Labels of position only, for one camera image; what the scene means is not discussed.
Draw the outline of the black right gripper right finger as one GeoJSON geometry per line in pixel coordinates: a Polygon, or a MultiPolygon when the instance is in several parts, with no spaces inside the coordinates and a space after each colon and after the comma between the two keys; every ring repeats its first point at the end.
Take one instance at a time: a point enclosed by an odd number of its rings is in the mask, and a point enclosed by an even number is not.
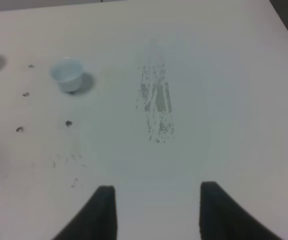
{"type": "Polygon", "coordinates": [[[199,232],[202,240],[279,240],[245,211],[215,181],[200,185],[199,232]]]}

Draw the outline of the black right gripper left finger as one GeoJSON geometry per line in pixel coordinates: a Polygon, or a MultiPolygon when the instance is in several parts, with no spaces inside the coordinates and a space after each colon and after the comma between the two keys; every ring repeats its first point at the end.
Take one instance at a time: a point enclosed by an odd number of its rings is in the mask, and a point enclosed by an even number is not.
{"type": "Polygon", "coordinates": [[[113,186],[100,186],[56,240],[116,240],[118,218],[113,186]]]}

